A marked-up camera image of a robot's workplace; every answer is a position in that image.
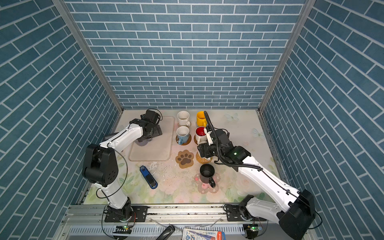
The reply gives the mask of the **white mug lavender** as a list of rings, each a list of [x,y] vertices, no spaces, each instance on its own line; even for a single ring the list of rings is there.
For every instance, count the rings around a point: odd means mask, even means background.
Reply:
[[[138,146],[143,147],[143,146],[147,145],[150,141],[151,141],[151,140],[143,140],[143,141],[140,142],[140,141],[136,140],[135,142],[136,142],[136,144],[137,144]]]

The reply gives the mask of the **rattan round coaster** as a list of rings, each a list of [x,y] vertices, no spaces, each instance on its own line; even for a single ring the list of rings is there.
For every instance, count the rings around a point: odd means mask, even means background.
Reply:
[[[210,157],[210,158],[204,158],[204,157],[201,157],[200,156],[200,153],[199,152],[197,152],[196,153],[196,160],[200,163],[200,164],[208,164],[208,163],[210,163],[211,161],[212,161],[212,157]]]

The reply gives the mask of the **red interior mug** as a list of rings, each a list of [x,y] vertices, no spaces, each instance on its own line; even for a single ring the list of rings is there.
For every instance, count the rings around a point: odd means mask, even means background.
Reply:
[[[207,135],[205,130],[205,127],[197,127],[195,130],[195,136],[199,144],[207,142]]]

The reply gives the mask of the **black mug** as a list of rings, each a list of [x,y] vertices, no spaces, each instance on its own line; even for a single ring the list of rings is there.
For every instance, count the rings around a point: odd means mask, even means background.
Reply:
[[[203,164],[200,167],[200,180],[204,184],[209,184],[212,188],[216,187],[216,183],[213,178],[214,174],[215,174],[215,169],[212,165]]]

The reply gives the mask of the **beige tray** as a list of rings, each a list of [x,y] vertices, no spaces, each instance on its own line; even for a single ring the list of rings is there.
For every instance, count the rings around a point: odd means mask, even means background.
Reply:
[[[151,139],[141,147],[133,143],[129,154],[130,161],[167,161],[171,156],[175,118],[166,116],[160,122],[162,135]]]

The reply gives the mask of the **glossy brown scratched coaster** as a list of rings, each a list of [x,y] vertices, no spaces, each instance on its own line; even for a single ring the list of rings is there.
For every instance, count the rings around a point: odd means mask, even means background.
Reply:
[[[188,139],[186,141],[184,141],[184,142],[179,140],[179,136],[176,136],[176,142],[177,142],[178,145],[181,145],[181,146],[188,145],[191,142],[191,140],[192,140],[191,135],[189,135]]]

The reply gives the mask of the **yellow mug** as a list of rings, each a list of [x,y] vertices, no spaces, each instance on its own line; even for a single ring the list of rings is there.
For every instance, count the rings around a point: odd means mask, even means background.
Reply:
[[[197,113],[197,126],[206,127],[208,125],[204,111]]]

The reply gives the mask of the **white mug blue base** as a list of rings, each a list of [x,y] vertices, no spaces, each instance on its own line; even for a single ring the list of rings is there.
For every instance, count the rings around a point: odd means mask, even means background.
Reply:
[[[190,129],[188,127],[178,127],[177,136],[179,136],[180,141],[186,141],[190,135]]]

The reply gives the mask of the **cork paw coaster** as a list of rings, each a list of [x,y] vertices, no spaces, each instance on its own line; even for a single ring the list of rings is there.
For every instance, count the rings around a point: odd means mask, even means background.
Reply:
[[[194,154],[188,150],[180,151],[176,156],[176,163],[181,169],[185,169],[193,166],[194,164]]]

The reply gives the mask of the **pink flower coaster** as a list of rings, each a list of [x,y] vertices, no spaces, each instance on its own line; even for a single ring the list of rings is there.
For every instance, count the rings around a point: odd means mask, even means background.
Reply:
[[[200,179],[200,174],[196,174],[194,176],[195,184],[197,185],[197,190],[201,194],[212,193],[216,194],[219,192],[219,182],[221,180],[221,176],[219,174],[214,174],[213,179],[216,183],[214,188],[211,187],[209,183],[203,183]]]

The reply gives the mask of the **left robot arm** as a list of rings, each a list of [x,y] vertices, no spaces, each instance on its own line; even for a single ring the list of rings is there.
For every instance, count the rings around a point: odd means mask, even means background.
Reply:
[[[117,180],[117,155],[135,141],[143,142],[162,135],[162,120],[163,116],[159,110],[147,109],[139,119],[131,120],[126,128],[108,140],[87,146],[82,175],[100,188],[111,209],[125,212],[131,210],[130,200]]]

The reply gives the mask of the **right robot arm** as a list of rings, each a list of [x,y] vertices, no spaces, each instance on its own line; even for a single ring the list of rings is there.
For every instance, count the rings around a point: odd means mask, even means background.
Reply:
[[[233,168],[256,183],[273,203],[247,195],[239,203],[243,219],[260,217],[280,225],[293,240],[301,240],[316,218],[315,197],[307,190],[300,191],[283,182],[265,169],[252,154],[241,146],[234,146],[223,129],[204,130],[207,142],[198,145],[203,158],[216,156],[219,163]]]

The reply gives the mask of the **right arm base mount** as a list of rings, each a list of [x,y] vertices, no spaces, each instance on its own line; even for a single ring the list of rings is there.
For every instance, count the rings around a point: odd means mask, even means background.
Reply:
[[[223,210],[226,212],[227,221],[228,222],[253,221],[253,220],[266,221],[266,219],[261,217],[253,217],[246,209],[247,202],[253,198],[254,196],[247,195],[237,205],[224,204]]]

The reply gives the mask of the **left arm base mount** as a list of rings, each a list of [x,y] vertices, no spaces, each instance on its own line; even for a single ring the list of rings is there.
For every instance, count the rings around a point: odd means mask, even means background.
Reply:
[[[110,206],[104,210],[106,223],[133,223],[145,222],[147,217],[147,206],[126,205],[122,209],[114,209]]]

